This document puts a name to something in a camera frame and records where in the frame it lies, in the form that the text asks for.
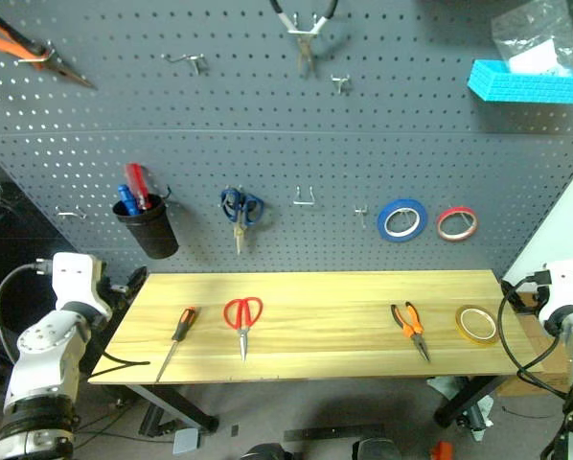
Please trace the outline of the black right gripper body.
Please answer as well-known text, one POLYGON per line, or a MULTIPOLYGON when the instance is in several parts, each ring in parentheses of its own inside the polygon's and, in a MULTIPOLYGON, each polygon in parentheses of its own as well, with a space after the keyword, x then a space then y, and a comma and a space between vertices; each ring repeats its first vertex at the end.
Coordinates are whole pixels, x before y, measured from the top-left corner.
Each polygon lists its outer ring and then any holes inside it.
POLYGON ((538 314, 544 305, 544 287, 538 287, 533 292, 518 291, 516 297, 516 314, 538 314))

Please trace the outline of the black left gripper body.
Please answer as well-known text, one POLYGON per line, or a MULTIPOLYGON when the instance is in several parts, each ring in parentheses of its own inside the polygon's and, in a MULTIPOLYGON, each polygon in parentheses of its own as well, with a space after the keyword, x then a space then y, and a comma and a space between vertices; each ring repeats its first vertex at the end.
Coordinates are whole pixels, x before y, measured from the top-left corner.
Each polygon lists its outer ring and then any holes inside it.
POLYGON ((103 275, 97 283, 97 292, 99 296, 111 308, 112 319, 111 322, 119 322, 122 320, 126 313, 126 293, 119 293, 110 289, 113 284, 111 279, 103 275))

